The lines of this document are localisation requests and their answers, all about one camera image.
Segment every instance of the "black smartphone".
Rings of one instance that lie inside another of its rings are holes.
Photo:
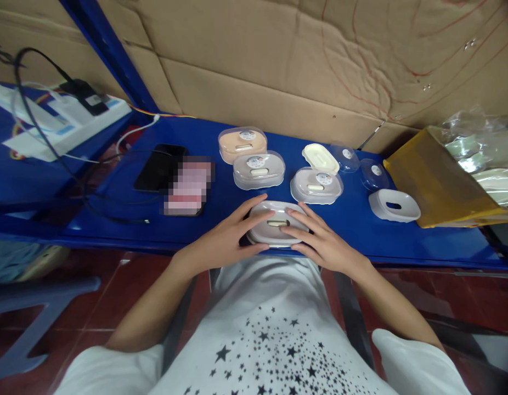
[[[177,175],[179,163],[188,153],[185,147],[170,144],[158,144],[154,151],[159,152],[150,154],[133,183],[133,189],[137,191],[158,193],[159,190],[168,188],[168,182]]]

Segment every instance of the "cardboard wall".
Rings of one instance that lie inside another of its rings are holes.
[[[164,111],[353,147],[386,120],[365,148],[385,154],[476,104],[508,115],[508,0],[98,1]],[[58,0],[0,12],[23,30],[0,18],[10,53],[40,47],[120,95]],[[34,25],[77,49],[35,43]]]

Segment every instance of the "white t-shirt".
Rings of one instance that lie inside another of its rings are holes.
[[[57,395],[469,394],[440,349],[377,329],[388,382],[361,359],[306,258],[254,257],[221,270],[208,312],[161,377],[162,346],[83,351]]]

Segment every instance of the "hand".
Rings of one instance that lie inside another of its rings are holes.
[[[301,252],[314,263],[326,269],[347,274],[351,278],[371,266],[365,256],[350,247],[333,232],[325,221],[304,202],[299,202],[298,205],[307,215],[296,210],[288,210],[289,215],[311,229],[314,234],[292,227],[281,227],[282,232],[300,239],[312,247],[299,243],[291,246],[293,250]]]
[[[239,239],[257,224],[271,218],[275,211],[259,213],[245,220],[243,218],[251,208],[267,198],[267,194],[245,201],[218,226],[205,233],[192,244],[179,250],[170,265],[177,266],[190,277],[208,269],[230,266],[242,259],[250,258],[269,249],[268,244],[257,243],[240,247]]]

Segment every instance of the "finger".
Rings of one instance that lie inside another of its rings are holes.
[[[318,221],[314,218],[308,217],[305,214],[301,213],[300,211],[288,209],[287,213],[292,217],[300,221],[302,224],[304,224],[309,229],[312,229],[315,233],[321,233],[325,229],[318,223]]]
[[[239,206],[228,218],[232,219],[234,222],[239,222],[247,215],[251,208],[261,203],[263,200],[267,198],[267,194],[263,194],[260,196],[253,197],[244,201],[241,206]]]
[[[280,230],[283,233],[291,235],[295,239],[305,241],[307,244],[311,244],[313,247],[318,245],[318,242],[320,241],[317,236],[312,235],[309,232],[305,232],[305,230],[302,229],[296,229],[293,227],[280,227]]]
[[[257,243],[247,247],[239,248],[239,258],[247,259],[253,257],[254,255],[258,255],[260,252],[268,250],[269,245],[265,243]]]
[[[323,266],[324,260],[322,257],[311,247],[306,246],[305,244],[298,243],[291,245],[291,248],[295,251],[298,251],[304,254],[307,258],[309,258],[314,263]]]
[[[266,212],[258,213],[252,217],[245,219],[244,221],[241,221],[239,223],[239,231],[241,233],[241,236],[243,236],[245,233],[247,233],[250,229],[255,227],[257,224],[260,224],[263,221],[268,220],[275,214],[276,214],[276,212],[274,210],[269,210]]]
[[[298,202],[298,205],[305,211],[305,214],[307,214],[311,218],[316,219],[319,223],[321,223],[327,227],[327,224],[325,223],[323,218],[321,216],[319,216],[318,214],[316,214],[312,208],[307,206],[304,202]]]

